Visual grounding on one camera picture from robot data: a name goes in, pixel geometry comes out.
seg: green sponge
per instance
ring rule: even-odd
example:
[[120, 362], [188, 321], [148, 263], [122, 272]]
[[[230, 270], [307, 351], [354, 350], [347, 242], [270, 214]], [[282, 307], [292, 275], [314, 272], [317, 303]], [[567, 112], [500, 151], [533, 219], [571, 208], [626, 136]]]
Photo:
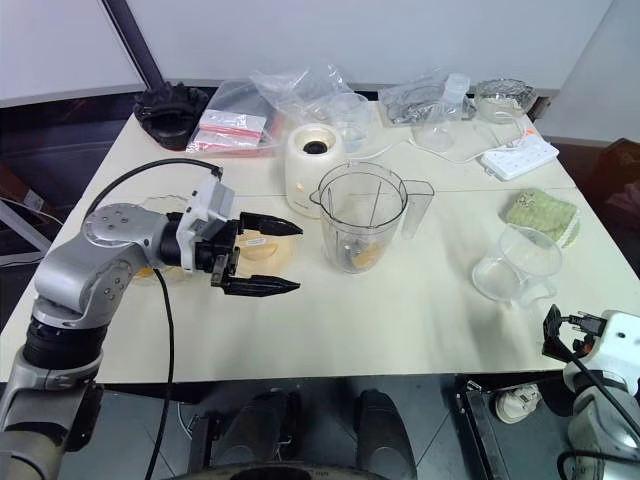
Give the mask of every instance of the green sponge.
[[522, 227], [535, 228], [555, 240], [560, 247], [571, 244], [578, 235], [578, 208], [538, 190], [520, 193], [505, 221]]

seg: white table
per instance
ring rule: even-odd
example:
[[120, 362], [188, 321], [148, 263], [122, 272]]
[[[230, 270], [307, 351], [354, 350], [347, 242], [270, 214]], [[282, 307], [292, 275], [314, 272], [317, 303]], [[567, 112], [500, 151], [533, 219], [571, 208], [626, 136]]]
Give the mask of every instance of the white table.
[[[359, 155], [407, 138], [408, 130], [381, 129], [374, 137], [374, 144]], [[461, 138], [464, 149], [483, 148], [468, 132]], [[108, 182], [172, 156], [179, 155], [156, 145], [131, 118], [54, 246], [78, 232], [87, 206]], [[170, 285], [177, 382], [561, 368], [540, 354], [542, 320], [552, 301], [522, 310], [486, 299], [470, 281], [473, 265], [504, 228], [499, 214], [519, 190], [531, 186], [573, 202], [582, 212], [576, 243], [564, 251], [553, 302], [563, 313], [619, 309], [640, 314], [640, 282], [557, 161], [508, 183], [486, 175], [476, 162], [454, 165], [407, 144], [374, 161], [404, 178], [428, 179], [437, 193], [413, 240], [398, 235], [375, 268], [348, 275], [323, 258], [318, 221], [288, 208], [281, 159], [212, 160], [224, 167], [223, 181], [237, 192], [235, 214], [245, 210], [281, 216], [304, 229], [293, 262], [281, 273], [302, 287], [253, 299], [225, 296], [209, 287], [206, 274]], [[163, 169], [123, 184], [107, 202], [189, 195], [204, 174], [189, 166]], [[30, 283], [0, 336], [1, 381], [24, 343], [34, 296]], [[563, 331], [563, 336], [570, 341], [571, 332]], [[167, 325], [158, 285], [129, 287], [104, 351], [101, 382], [165, 380]]]

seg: clear plastic bag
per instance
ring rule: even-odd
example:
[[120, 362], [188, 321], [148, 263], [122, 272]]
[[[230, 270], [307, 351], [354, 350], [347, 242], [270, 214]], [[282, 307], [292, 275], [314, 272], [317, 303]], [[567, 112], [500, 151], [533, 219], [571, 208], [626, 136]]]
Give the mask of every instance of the clear plastic bag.
[[249, 76], [267, 101], [296, 124], [326, 122], [328, 101], [341, 93], [353, 93], [333, 65], [304, 70]]
[[[378, 100], [386, 114], [382, 117], [387, 126], [425, 122], [434, 105], [440, 102], [448, 76], [449, 71], [437, 68], [414, 81], [379, 90]], [[468, 120], [474, 115], [473, 102], [465, 97], [462, 119]]]
[[211, 97], [186, 151], [271, 155], [280, 143], [281, 130], [281, 116], [251, 80], [228, 80]]

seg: clear plastic pitcher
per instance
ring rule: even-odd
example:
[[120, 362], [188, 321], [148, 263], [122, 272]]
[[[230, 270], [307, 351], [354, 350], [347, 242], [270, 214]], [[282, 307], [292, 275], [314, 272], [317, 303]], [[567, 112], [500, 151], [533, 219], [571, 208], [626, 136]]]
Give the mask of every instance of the clear plastic pitcher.
[[[428, 203], [424, 202], [431, 201], [432, 189], [431, 192], [430, 196], [423, 192], [416, 195], [419, 205], [411, 202], [410, 208], [416, 215], [426, 212]], [[407, 208], [408, 196], [407, 187], [398, 175], [373, 163], [349, 163], [327, 172], [310, 199], [320, 205], [329, 260], [349, 273], [373, 267], [393, 238]], [[416, 215], [411, 215], [412, 228]]]
[[486, 297], [527, 307], [556, 295], [550, 277], [561, 267], [562, 253], [556, 242], [533, 228], [509, 224], [475, 266], [472, 279]]

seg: power strip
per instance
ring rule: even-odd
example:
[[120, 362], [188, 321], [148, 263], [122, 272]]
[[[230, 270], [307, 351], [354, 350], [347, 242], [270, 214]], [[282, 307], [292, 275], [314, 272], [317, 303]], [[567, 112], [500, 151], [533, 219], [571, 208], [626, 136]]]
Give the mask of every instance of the power strip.
[[537, 135], [526, 135], [513, 149], [495, 149], [480, 159], [487, 170], [502, 181], [524, 175], [556, 158], [558, 150]]

